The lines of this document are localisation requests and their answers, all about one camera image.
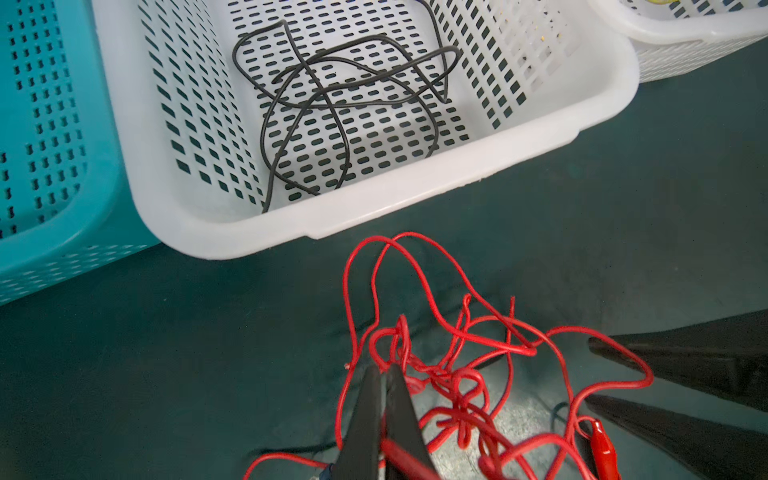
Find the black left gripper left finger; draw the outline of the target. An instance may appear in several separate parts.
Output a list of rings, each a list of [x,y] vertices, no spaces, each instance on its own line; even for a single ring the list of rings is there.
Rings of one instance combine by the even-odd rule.
[[[376,366],[369,366],[332,470],[333,480],[378,478],[382,410],[382,375]]]

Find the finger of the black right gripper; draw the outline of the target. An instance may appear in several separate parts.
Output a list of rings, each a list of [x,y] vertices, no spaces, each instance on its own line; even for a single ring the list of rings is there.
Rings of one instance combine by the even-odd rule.
[[[767,477],[765,433],[604,395],[592,395],[586,403],[702,479]]]
[[[765,412],[767,312],[613,340],[640,357],[654,375]]]

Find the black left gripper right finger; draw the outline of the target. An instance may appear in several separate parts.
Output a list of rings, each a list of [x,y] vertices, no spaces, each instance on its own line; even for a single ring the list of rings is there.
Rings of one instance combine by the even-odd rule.
[[[398,365],[386,373],[386,479],[439,479],[424,443],[404,374]]]

